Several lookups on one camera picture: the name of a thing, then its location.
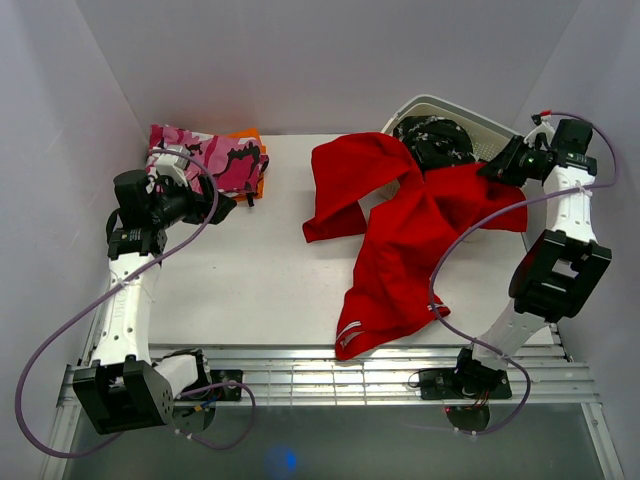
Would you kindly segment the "aluminium rail frame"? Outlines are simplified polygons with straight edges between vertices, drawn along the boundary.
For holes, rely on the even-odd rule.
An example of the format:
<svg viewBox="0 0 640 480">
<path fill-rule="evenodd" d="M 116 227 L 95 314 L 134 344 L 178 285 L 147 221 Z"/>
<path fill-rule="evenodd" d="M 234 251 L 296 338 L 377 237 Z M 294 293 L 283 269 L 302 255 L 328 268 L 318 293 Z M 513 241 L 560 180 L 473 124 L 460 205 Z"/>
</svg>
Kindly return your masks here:
<svg viewBox="0 0 640 480">
<path fill-rule="evenodd" d="M 197 443 L 160 429 L 109 446 L 61 388 L 52 443 L 97 452 L 47 460 L 45 479 L 622 479 L 625 470 L 585 363 L 556 329 L 537 334 L 509 373 L 512 395 L 490 402 L 492 432 L 455 430 L 419 373 L 449 367 L 459 343 L 400 343 L 336 361 L 320 346 L 209 346 L 249 392 L 222 402 Z"/>
</svg>

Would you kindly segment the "pink camouflage folded trousers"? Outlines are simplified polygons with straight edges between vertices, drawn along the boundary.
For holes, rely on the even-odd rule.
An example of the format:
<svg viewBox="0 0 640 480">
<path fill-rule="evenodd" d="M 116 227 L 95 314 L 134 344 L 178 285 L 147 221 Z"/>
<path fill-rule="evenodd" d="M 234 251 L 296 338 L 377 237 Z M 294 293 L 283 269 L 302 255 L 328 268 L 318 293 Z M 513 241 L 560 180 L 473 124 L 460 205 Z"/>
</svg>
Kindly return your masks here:
<svg viewBox="0 0 640 480">
<path fill-rule="evenodd" d="M 180 145 L 200 161 L 216 178 L 221 193 L 238 201 L 254 198 L 260 167 L 260 147 L 255 139 L 234 139 L 190 131 L 170 125 L 153 124 L 149 148 Z"/>
</svg>

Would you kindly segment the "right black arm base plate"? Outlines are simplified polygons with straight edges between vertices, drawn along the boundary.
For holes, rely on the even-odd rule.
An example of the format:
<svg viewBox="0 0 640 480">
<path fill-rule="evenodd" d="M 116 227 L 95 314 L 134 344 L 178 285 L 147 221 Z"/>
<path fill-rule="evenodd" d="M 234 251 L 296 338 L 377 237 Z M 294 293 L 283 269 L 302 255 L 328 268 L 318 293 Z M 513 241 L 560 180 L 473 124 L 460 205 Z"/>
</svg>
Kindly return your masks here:
<svg viewBox="0 0 640 480">
<path fill-rule="evenodd" d="M 455 368 L 418 371 L 418 388 L 422 400 L 507 400 L 512 390 L 506 372 L 489 371 L 488 375 L 461 373 Z"/>
</svg>

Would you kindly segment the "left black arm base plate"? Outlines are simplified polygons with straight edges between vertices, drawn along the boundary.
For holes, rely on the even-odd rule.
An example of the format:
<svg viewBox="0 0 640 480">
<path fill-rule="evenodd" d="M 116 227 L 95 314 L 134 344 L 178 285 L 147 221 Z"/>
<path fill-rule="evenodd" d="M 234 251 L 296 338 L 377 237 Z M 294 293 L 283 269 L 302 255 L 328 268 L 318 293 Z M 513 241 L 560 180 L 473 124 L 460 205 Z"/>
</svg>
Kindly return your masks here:
<svg viewBox="0 0 640 480">
<path fill-rule="evenodd" d="M 178 396 L 178 399 L 197 401 L 239 401 L 242 389 L 235 386 L 222 386 L 209 390 L 204 387 L 217 383 L 240 383 L 243 381 L 244 372 L 237 369 L 211 370 L 200 376 L 194 383 L 188 385 Z"/>
</svg>

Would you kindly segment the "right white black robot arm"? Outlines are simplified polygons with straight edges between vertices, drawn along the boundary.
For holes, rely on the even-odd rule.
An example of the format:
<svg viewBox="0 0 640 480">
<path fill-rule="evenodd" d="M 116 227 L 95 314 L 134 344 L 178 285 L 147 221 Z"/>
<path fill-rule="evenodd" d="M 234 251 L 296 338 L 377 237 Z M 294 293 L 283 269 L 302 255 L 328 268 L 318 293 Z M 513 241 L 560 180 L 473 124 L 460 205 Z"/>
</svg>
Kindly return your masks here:
<svg viewBox="0 0 640 480">
<path fill-rule="evenodd" d="M 539 181 L 548 197 L 547 226 L 516 268 L 505 310 L 458 356 L 451 382 L 464 397 L 488 397 L 505 385 L 508 358 L 547 325 L 575 317 L 612 259 L 591 225 L 597 175 L 597 161 L 587 154 L 592 125 L 565 118 L 552 127 L 545 115 L 534 122 L 527 136 L 512 137 L 479 171 L 506 185 Z"/>
</svg>

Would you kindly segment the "orange folded trousers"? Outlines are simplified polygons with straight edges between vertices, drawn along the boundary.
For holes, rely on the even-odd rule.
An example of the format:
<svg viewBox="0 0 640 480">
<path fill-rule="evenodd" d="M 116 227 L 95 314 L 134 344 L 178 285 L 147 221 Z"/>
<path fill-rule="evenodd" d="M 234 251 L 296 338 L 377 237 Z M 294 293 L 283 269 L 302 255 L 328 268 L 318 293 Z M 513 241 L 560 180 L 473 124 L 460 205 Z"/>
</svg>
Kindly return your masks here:
<svg viewBox="0 0 640 480">
<path fill-rule="evenodd" d="M 257 128 L 249 128 L 242 131 L 237 131 L 233 133 L 229 133 L 228 137 L 234 139 L 255 139 L 257 141 L 258 146 L 261 151 L 261 159 L 263 160 L 263 164 L 260 167 L 260 173 L 257 182 L 257 190 L 254 194 L 254 199 L 261 199 L 264 194 L 264 183 L 265 183 L 265 171 L 268 165 L 269 157 L 267 155 L 267 147 L 263 144 L 260 134 Z"/>
</svg>

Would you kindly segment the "red trousers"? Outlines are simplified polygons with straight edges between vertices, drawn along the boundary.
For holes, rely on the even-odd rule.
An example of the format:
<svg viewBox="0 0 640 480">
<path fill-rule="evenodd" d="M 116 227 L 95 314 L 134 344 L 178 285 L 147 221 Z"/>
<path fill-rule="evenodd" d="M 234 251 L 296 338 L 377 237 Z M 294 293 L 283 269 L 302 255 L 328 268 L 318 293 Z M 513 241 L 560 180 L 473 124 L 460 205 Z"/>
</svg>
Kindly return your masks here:
<svg viewBox="0 0 640 480">
<path fill-rule="evenodd" d="M 350 360 L 412 335 L 450 310 L 428 289 L 444 252 L 479 221 L 523 232 L 523 192 L 478 175 L 479 165 L 422 172 L 408 149 L 382 133 L 341 136 L 313 149 L 315 212 L 307 242 L 362 235 L 336 327 L 334 351 Z"/>
</svg>

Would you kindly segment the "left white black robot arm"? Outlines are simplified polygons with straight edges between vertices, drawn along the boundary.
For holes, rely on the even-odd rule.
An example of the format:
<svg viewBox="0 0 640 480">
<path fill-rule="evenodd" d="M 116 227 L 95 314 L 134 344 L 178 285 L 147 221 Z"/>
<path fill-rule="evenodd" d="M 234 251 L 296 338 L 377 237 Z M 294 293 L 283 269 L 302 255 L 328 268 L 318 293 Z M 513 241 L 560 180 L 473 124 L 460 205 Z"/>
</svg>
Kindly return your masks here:
<svg viewBox="0 0 640 480">
<path fill-rule="evenodd" d="M 182 392 L 197 400 L 211 390 L 201 350 L 180 350 L 155 362 L 148 340 L 167 229 L 177 222 L 216 224 L 235 206 L 215 192 L 206 174 L 198 182 L 194 191 L 179 171 L 131 170 L 114 179 L 118 207 L 106 237 L 110 283 L 117 291 L 106 302 L 89 366 L 73 376 L 74 393 L 101 435 L 167 425 Z"/>
</svg>

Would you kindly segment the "cream perforated plastic basket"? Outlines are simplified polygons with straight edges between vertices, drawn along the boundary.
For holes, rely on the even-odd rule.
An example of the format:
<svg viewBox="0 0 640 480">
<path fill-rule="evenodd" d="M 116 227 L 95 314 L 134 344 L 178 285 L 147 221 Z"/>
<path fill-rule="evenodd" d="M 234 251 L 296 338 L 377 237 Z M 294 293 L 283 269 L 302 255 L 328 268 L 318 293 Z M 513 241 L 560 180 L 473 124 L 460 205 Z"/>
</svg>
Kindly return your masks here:
<svg viewBox="0 0 640 480">
<path fill-rule="evenodd" d="M 515 135 L 512 130 L 492 120 L 430 95 L 420 95 L 408 101 L 388 120 L 382 132 L 392 136 L 394 127 L 403 118 L 430 115 L 445 117 L 458 123 L 469 134 L 478 158 L 476 163 L 480 164 L 492 160 Z"/>
</svg>

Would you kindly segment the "black white floral trousers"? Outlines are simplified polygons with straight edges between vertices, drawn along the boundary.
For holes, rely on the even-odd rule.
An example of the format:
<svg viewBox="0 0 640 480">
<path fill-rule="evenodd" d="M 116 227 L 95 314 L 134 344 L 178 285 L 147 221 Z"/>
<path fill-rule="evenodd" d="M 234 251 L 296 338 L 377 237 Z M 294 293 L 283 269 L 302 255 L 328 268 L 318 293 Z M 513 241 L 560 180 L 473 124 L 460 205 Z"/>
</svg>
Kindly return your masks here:
<svg viewBox="0 0 640 480">
<path fill-rule="evenodd" d="M 469 134 L 445 117 L 405 117 L 394 127 L 392 136 L 407 148 L 423 173 L 478 161 Z"/>
</svg>

